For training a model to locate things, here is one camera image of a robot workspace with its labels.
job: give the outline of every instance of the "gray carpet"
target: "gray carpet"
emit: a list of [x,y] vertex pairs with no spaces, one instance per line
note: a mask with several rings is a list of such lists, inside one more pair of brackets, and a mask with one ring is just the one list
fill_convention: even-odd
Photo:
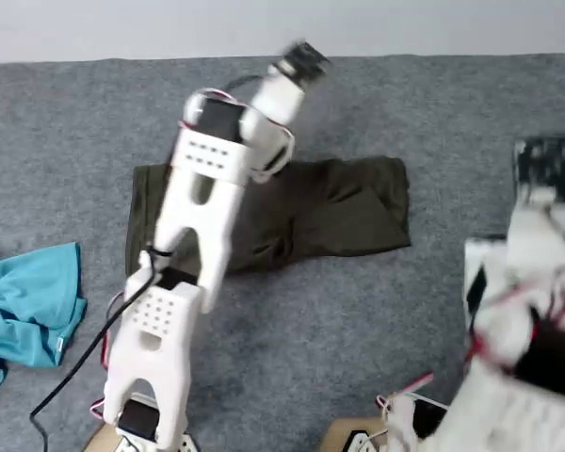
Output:
[[[62,367],[12,364],[0,452],[37,451],[28,412],[99,329],[124,281],[135,165],[163,161],[183,103],[268,59],[107,60],[0,66],[0,259],[70,240],[86,319]],[[515,138],[565,131],[565,56],[336,58],[294,127],[297,159],[387,154],[411,179],[413,246],[228,279],[197,331],[190,432],[203,452],[314,450],[330,421],[432,368],[460,382],[462,243],[502,231]],[[239,94],[248,95],[249,91]],[[94,354],[40,417],[51,451],[77,451],[105,374]]]

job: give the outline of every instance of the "dark green cloth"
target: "dark green cloth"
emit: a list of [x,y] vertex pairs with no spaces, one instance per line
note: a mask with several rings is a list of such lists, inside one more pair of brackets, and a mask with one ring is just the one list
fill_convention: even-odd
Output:
[[[168,180],[167,165],[134,168],[126,272],[153,239]],[[360,256],[410,245],[408,179],[401,160],[291,162],[269,182],[250,182],[232,235],[228,271],[269,270],[312,256]],[[172,266],[197,274],[196,237]]]

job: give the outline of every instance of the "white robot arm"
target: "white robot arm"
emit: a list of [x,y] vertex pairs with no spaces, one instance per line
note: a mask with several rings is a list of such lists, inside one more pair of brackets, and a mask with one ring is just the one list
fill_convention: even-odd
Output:
[[[303,42],[270,66],[249,105],[217,89],[197,91],[186,103],[154,242],[124,296],[144,291],[122,315],[105,384],[105,421],[138,451],[181,445],[192,332],[197,315],[216,303],[245,186],[249,178],[265,182],[288,162],[294,139],[286,125],[326,63]],[[197,277],[169,267],[191,229],[202,263]],[[152,386],[155,400],[131,397],[138,379]]]

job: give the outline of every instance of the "wooden base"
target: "wooden base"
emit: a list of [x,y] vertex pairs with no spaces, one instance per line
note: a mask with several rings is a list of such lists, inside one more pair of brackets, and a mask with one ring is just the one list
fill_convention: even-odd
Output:
[[[365,430],[369,435],[372,435],[382,428],[383,425],[379,417],[335,419],[327,430],[318,451],[343,452],[347,438],[353,430]],[[121,438],[115,432],[115,429],[109,424],[104,424],[96,431],[86,445],[84,452],[115,452],[120,440]]]

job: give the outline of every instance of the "teal shirt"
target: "teal shirt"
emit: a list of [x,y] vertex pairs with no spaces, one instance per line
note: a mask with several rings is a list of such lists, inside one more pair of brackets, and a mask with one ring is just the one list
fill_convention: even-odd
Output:
[[78,297],[79,275],[76,243],[0,261],[0,383],[4,361],[41,367],[61,363],[86,309]]

